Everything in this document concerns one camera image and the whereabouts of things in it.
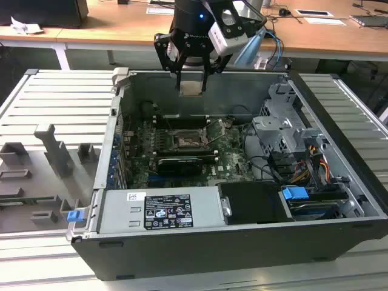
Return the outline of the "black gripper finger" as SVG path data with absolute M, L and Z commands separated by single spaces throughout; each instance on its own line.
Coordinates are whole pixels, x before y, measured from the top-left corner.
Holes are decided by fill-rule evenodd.
M 203 78 L 201 91 L 205 92 L 207 87 L 207 79 L 210 75 L 215 73 L 222 73 L 231 59 L 231 55 L 219 56 L 214 62 L 210 62 L 210 55 L 205 54 L 203 60 Z
M 154 37 L 154 47 L 159 58 L 162 69 L 176 75 L 176 89 L 180 91 L 181 70 L 182 70 L 182 53 L 178 52 L 174 60 L 170 59 L 168 54 L 169 44 L 173 43 L 173 33 L 157 33 Z

